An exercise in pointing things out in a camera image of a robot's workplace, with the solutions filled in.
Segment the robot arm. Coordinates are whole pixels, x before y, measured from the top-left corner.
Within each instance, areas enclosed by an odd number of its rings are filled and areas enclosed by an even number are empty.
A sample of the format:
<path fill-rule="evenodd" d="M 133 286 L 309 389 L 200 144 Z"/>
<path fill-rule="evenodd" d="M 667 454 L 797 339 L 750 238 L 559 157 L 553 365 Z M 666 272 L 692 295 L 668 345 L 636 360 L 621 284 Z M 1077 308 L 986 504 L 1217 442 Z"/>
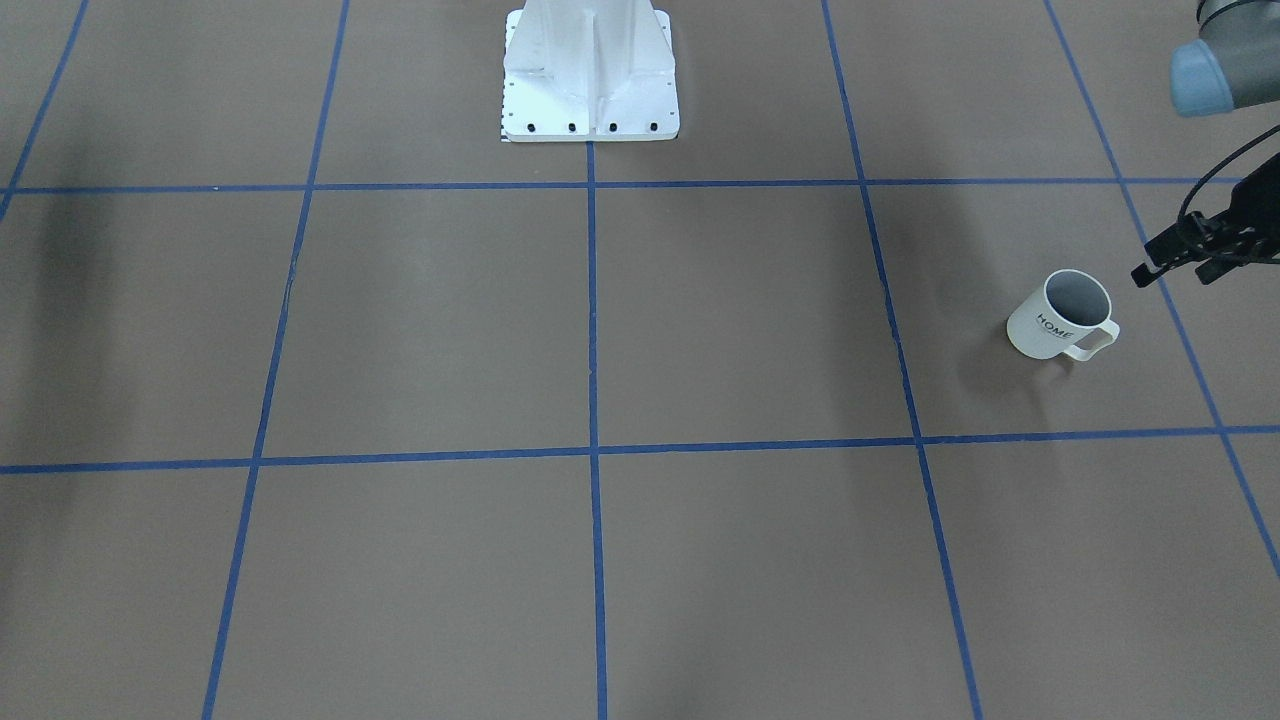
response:
<path fill-rule="evenodd" d="M 1171 54 L 1178 115 L 1211 117 L 1279 99 L 1279 3 L 1198 1 L 1197 37 Z"/>

